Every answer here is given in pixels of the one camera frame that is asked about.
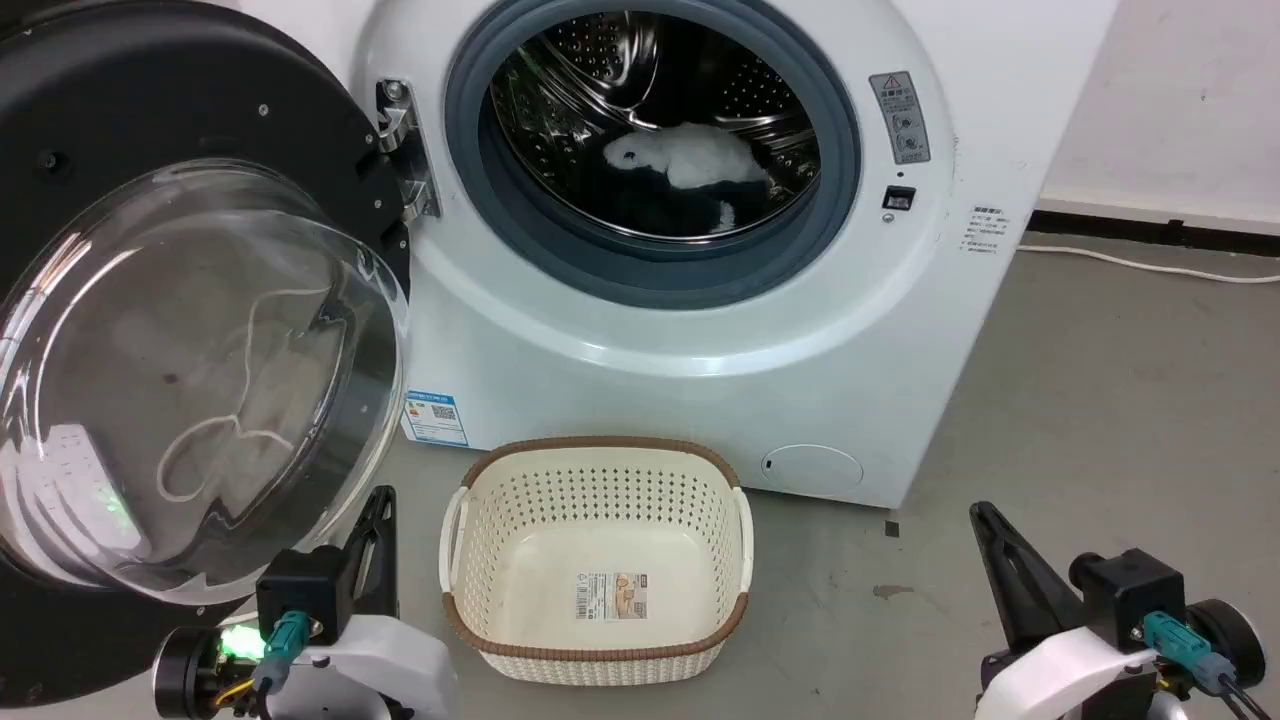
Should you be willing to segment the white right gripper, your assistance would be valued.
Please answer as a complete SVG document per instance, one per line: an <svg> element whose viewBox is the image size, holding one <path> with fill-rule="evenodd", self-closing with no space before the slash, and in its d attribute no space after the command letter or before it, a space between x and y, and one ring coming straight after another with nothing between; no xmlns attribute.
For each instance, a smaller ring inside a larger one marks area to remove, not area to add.
<svg viewBox="0 0 1280 720"><path fill-rule="evenodd" d="M1020 657L986 660L995 674L978 720L1194 720L1194 693L1222 702L1234 720L1268 720L1251 694L1267 655L1238 609L1203 600L1187 606L1184 621L1151 612L1146 647L1126 653L1079 628L1082 600L992 502L973 503L970 520L1009 648L1025 652L1050 637Z"/></svg>

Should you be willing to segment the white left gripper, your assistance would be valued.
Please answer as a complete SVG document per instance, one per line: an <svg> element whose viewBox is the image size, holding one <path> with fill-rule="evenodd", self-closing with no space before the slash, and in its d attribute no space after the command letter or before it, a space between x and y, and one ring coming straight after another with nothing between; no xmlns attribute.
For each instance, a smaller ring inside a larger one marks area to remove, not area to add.
<svg viewBox="0 0 1280 720"><path fill-rule="evenodd" d="M288 612L255 624L180 626L154 660L165 720L456 720L457 675L438 638L399 619L396 489L379 486L346 544L344 632L310 644L317 623Z"/></svg>

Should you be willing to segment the black washer door glass bowl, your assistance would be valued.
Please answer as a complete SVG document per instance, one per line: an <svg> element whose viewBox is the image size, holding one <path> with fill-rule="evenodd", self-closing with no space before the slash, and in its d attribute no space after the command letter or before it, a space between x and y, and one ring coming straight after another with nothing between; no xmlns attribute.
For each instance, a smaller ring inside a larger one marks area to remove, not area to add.
<svg viewBox="0 0 1280 720"><path fill-rule="evenodd" d="M378 119L265 20L0 20L0 717L344 548L404 392L402 211Z"/></svg>

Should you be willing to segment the white front-load washing machine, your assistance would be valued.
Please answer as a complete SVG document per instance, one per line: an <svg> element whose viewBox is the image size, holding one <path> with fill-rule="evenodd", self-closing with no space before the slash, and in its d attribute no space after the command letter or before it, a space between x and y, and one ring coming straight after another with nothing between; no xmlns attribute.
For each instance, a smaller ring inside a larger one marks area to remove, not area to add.
<svg viewBox="0 0 1280 720"><path fill-rule="evenodd" d="M689 441L773 491L786 445L854 456L823 498L897 509L989 314L1120 0L765 0L818 45L858 114L854 209L809 266L753 299L664 310L563 284L475 211L445 137L461 41L497 0L227 0L319 58L370 117L410 82L439 217L410 225L407 391L454 397L468 448L568 436ZM897 165L868 78L906 70L931 160ZM974 206L1012 223L965 252Z"/></svg>

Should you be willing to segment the metal door hinge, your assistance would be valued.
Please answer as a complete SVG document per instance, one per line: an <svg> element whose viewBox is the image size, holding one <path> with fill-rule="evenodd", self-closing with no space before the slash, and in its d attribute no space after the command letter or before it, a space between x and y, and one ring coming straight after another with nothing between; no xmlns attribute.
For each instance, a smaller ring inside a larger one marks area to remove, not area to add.
<svg viewBox="0 0 1280 720"><path fill-rule="evenodd" d="M410 82L379 79L375 105L379 149L396 172L403 202L402 222L411 225L421 217L439 217L433 163Z"/></svg>

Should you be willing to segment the blue energy label sticker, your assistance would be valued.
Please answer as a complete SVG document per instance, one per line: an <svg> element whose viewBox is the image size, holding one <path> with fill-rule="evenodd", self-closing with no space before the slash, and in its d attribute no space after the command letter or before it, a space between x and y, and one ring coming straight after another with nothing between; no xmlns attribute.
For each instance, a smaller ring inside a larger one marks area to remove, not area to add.
<svg viewBox="0 0 1280 720"><path fill-rule="evenodd" d="M470 446L457 404L449 395L408 389L399 424L406 438L413 442L460 448Z"/></svg>

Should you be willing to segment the paper basket label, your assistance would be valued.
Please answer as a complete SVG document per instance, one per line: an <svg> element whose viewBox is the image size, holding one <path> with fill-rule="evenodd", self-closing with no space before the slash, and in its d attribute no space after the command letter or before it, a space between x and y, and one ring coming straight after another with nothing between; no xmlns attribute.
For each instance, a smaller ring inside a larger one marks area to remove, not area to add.
<svg viewBox="0 0 1280 720"><path fill-rule="evenodd" d="M603 623L646 620L649 585L646 573L580 573L575 582L575 619Z"/></svg>

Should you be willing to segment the round filter cover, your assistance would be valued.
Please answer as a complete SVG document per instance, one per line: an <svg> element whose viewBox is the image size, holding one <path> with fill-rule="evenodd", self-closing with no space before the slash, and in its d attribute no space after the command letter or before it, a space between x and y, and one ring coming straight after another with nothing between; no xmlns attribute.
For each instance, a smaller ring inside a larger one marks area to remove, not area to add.
<svg viewBox="0 0 1280 720"><path fill-rule="evenodd" d="M762 459L762 474L773 491L833 498L858 487L864 478L864 468L840 448L786 445Z"/></svg>

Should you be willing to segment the cream laundry basket brown rim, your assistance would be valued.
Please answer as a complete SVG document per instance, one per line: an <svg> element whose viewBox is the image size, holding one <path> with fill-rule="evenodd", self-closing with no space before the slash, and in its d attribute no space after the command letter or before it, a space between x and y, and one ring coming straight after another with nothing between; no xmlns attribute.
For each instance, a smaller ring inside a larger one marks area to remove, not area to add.
<svg viewBox="0 0 1280 720"><path fill-rule="evenodd" d="M622 687L704 673L739 628L753 514L733 469L687 441L576 436L500 446L451 496L447 621L498 673ZM649 618L575 619L580 573L646 573Z"/></svg>

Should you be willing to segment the white text sticker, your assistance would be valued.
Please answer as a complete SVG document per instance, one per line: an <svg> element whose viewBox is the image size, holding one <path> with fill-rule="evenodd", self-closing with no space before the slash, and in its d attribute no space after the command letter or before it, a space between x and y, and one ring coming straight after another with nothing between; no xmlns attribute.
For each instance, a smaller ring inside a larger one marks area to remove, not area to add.
<svg viewBox="0 0 1280 720"><path fill-rule="evenodd" d="M974 206L966 219L959 246L965 252L998 254L1007 243L1011 228L1010 215L1004 209Z"/></svg>

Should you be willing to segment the black baseboard strip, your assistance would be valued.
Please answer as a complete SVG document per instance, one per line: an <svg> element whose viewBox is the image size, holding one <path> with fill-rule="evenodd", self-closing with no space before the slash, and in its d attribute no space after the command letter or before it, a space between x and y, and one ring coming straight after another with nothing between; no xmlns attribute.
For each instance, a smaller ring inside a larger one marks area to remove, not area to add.
<svg viewBox="0 0 1280 720"><path fill-rule="evenodd" d="M1138 222L1037 210L1032 213L1027 229L1042 234L1125 240L1167 247L1280 258L1280 234L1211 229L1188 225L1180 219Z"/></svg>

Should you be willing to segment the grey warning sticker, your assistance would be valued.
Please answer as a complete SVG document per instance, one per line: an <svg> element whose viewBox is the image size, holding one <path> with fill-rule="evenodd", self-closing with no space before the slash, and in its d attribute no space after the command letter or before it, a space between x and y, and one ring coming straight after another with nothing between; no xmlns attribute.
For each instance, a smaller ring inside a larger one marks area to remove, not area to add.
<svg viewBox="0 0 1280 720"><path fill-rule="evenodd" d="M897 165L931 160L931 142L913 78L906 70L868 78L890 137Z"/></svg>

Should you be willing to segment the white plush toy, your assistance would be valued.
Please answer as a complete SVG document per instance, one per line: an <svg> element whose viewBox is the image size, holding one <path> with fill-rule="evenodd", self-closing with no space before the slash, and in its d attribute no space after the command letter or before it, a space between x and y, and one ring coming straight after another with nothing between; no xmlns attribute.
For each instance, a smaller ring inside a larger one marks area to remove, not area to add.
<svg viewBox="0 0 1280 720"><path fill-rule="evenodd" d="M621 170L652 169L676 188L771 178L746 140L714 126L695 123L620 135L602 146L594 167L599 165Z"/></svg>

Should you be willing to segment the stainless steel washer drum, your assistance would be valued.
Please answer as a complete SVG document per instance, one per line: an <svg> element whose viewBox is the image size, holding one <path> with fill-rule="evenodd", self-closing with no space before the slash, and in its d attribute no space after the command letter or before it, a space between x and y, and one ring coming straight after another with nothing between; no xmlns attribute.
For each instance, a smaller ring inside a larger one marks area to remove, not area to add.
<svg viewBox="0 0 1280 720"><path fill-rule="evenodd" d="M668 245L723 242L781 215L820 173L817 133L781 74L717 29L655 12L600 12L516 47L489 99L507 149L534 184L596 225ZM746 140L771 177L767 214L736 231L667 240L621 231L581 209L579 179L604 143L636 129L714 126Z"/></svg>

